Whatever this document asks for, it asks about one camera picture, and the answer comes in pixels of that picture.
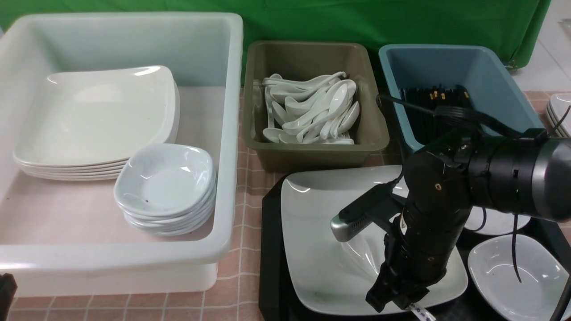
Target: stack of square plates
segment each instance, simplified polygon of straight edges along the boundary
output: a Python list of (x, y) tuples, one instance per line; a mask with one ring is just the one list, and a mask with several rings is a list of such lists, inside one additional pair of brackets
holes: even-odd
[[(571, 94), (555, 94), (549, 99), (547, 104), (546, 114), (547, 120), (551, 126), (555, 125), (561, 120), (567, 108), (571, 105)], [(561, 123), (561, 126), (555, 131), (560, 137), (570, 137), (571, 133), (571, 112)]]
[(39, 178), (116, 178), (141, 147), (174, 142), (179, 116), (166, 67), (53, 74), (38, 89), (14, 160)]

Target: white tiled floor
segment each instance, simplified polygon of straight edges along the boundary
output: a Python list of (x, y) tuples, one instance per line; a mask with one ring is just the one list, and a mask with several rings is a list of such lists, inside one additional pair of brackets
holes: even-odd
[(522, 90), (571, 90), (571, 38), (560, 21), (571, 18), (570, 0), (552, 0), (529, 64), (514, 74)]

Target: white ceramic spoon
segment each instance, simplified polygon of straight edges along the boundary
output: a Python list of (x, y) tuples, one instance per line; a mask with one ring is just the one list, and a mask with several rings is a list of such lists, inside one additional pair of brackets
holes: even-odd
[(272, 101), (272, 109), (274, 111), (274, 118), (282, 128), (285, 123), (295, 120), (293, 116), (289, 115), (286, 110), (275, 101)]
[(272, 142), (272, 143), (279, 143), (278, 136), (279, 134), (283, 133), (284, 131), (281, 129), (275, 128), (274, 125), (274, 111), (271, 107), (272, 98), (270, 97), (270, 90), (266, 87), (265, 97), (266, 99), (266, 110), (268, 114), (268, 127), (262, 131), (262, 135)]
[(345, 117), (341, 121), (341, 124), (339, 124), (338, 132), (344, 133), (349, 129), (351, 129), (351, 127), (353, 127), (353, 124), (355, 124), (357, 117), (359, 117), (359, 112), (360, 112), (359, 102), (355, 102), (353, 106), (351, 106), (351, 108), (349, 109), (347, 115), (345, 115)]
[(333, 138), (339, 138), (339, 125), (341, 124), (341, 121), (343, 120), (343, 118), (345, 118), (348, 112), (349, 109), (345, 110), (343, 114), (335, 117), (335, 119), (333, 120), (333, 124), (331, 124), (331, 130), (329, 130), (329, 136)]
[(325, 125), (323, 126), (323, 128), (321, 129), (321, 132), (319, 134), (321, 139), (337, 138), (337, 137), (333, 137), (333, 129), (336, 128), (337, 126), (339, 126), (339, 123), (343, 119), (343, 115), (349, 110), (349, 107), (351, 106), (351, 104), (353, 104), (353, 98), (349, 98), (347, 103), (341, 107), (341, 108), (343, 108), (344, 111), (340, 115), (337, 115), (337, 117), (335, 117), (335, 118), (329, 120), (327, 123), (325, 123)]
[(282, 144), (299, 144), (295, 136), (282, 133), (279, 135), (279, 141)]
[(342, 85), (346, 85), (348, 82), (349, 80), (342, 80), (338, 83), (335, 83), (327, 91), (325, 96), (321, 97), (315, 102), (315, 104), (313, 104), (313, 107), (305, 115), (301, 116), (293, 122), (283, 124), (283, 130), (285, 130), (288, 135), (297, 135), (300, 131), (303, 130), (303, 128), (311, 123), (315, 116), (321, 114), (321, 112), (324, 110), (329, 110), (331, 100), (333, 99), (335, 92), (337, 92), (337, 90)]
[(314, 127), (316, 127), (322, 123), (327, 123), (328, 121), (330, 121), (331, 119), (334, 119), (335, 117), (339, 116), (340, 114), (342, 114), (345, 111), (345, 109), (342, 108), (342, 106), (347, 105), (347, 99), (349, 98), (348, 90), (349, 90), (349, 87), (347, 86), (347, 84), (343, 84), (343, 85), (341, 85), (341, 87), (339, 89), (337, 89), (337, 91), (335, 91), (333, 98), (331, 99), (331, 104), (329, 104), (329, 114), (327, 114), (327, 116), (325, 116), (324, 118), (320, 119), (318, 122), (313, 122), (313, 123), (311, 123), (311, 125), (302, 129), (297, 134), (297, 141), (298, 142), (301, 143), (303, 141), (303, 136), (307, 132), (309, 132), (312, 128), (314, 128)]
[(318, 143), (324, 145), (355, 145), (355, 142), (351, 138), (328, 138), (320, 140)]
[[(322, 111), (321, 114), (315, 116), (315, 118), (313, 119), (313, 122), (318, 122), (318, 121), (322, 120), (328, 114), (329, 114), (328, 110)], [(319, 132), (321, 131), (321, 128), (323, 128), (323, 125), (315, 126), (312, 130), (310, 130), (307, 133), (307, 135), (305, 135), (305, 137), (303, 138), (303, 143), (304, 144), (311, 144), (311, 143), (315, 143), (317, 140), (319, 140), (320, 139)]]
[[(353, 101), (353, 95), (355, 94), (355, 91), (357, 91), (357, 84), (350, 80), (350, 82), (348, 82), (348, 98), (347, 98), (347, 103), (346, 105), (343, 105), (343, 111), (345, 111), (346, 109), (349, 109), (350, 106), (350, 102), (349, 100), (351, 100), (351, 102)], [(325, 126), (323, 126), (323, 128), (321, 129), (321, 139), (327, 139), (327, 137), (329, 136), (329, 132), (331, 131), (331, 126), (333, 125), (333, 119), (331, 119), (330, 121), (328, 121)]]
[(285, 111), (297, 117), (303, 116), (311, 109), (311, 107), (315, 104), (315, 102), (319, 98), (325, 96), (326, 92), (327, 91), (325, 90), (325, 88), (319, 88), (318, 91), (313, 94), (313, 96), (309, 97), (306, 101), (300, 103), (291, 97), (286, 97), (284, 100)]
[(330, 83), (331, 81), (339, 82), (339, 80), (336, 80), (336, 78), (339, 79), (339, 77), (346, 77), (346, 76), (347, 74), (344, 73), (343, 71), (334, 73), (331, 76), (327, 77), (327, 79), (323, 79), (320, 83), (318, 83), (317, 85), (308, 90), (299, 89), (297, 87), (293, 87), (292, 85), (282, 83), (272, 87), (272, 89), (270, 90), (270, 95), (272, 95), (272, 98), (279, 103), (284, 103), (286, 97), (288, 96), (292, 97), (298, 102), (304, 101), (307, 98), (309, 98), (311, 95), (313, 95), (316, 91), (318, 91), (319, 88), (323, 87), (329, 89), (331, 88), (331, 86), (334, 85)]
[(321, 75), (321, 76), (317, 76), (313, 79), (310, 79), (308, 81), (291, 81), (291, 80), (283, 79), (281, 76), (279, 79), (276, 79), (276, 78), (272, 77), (274, 75), (278, 75), (278, 74), (273, 74), (269, 78), (264, 78), (263, 84), (265, 86), (268, 86), (268, 85), (279, 85), (279, 84), (285, 83), (285, 84), (297, 87), (299, 89), (305, 89), (305, 90), (308, 90), (308, 89), (315, 87), (316, 85), (321, 83), (323, 80), (325, 80), (331, 76), (331, 75)]

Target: white plastic tub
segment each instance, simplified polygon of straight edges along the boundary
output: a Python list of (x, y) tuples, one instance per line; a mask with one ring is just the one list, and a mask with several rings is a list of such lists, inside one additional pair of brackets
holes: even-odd
[[(203, 291), (216, 281), (234, 219), (242, 19), (225, 13), (24, 17), (0, 39), (0, 274), (18, 296)], [(158, 238), (130, 228), (114, 180), (57, 182), (12, 159), (43, 78), (62, 71), (164, 65), (180, 90), (177, 143), (218, 166), (216, 210), (198, 231)]]

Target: label tag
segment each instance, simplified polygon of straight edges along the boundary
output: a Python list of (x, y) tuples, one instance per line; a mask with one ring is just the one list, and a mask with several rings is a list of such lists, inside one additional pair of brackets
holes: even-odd
[(425, 308), (417, 306), (415, 303), (411, 303), (408, 308), (416, 315), (419, 320), (422, 321), (436, 321), (436, 318), (428, 312)]
[(404, 215), (400, 214), (400, 232), (403, 233), (403, 235), (407, 234), (407, 229), (408, 226), (407, 224), (404, 222)]

